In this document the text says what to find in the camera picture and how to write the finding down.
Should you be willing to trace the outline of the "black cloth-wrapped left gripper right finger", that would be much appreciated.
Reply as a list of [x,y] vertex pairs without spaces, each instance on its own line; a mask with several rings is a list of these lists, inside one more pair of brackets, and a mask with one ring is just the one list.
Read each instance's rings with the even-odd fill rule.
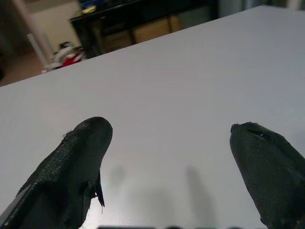
[[279,133],[233,124],[230,148],[261,222],[269,229],[305,227],[305,158]]

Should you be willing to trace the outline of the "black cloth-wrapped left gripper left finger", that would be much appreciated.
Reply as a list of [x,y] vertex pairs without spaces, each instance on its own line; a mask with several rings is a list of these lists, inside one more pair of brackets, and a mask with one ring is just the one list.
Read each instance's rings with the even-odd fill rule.
[[1,228],[80,228],[93,198],[104,206],[101,164],[112,134],[103,117],[86,119],[68,132],[1,214]]

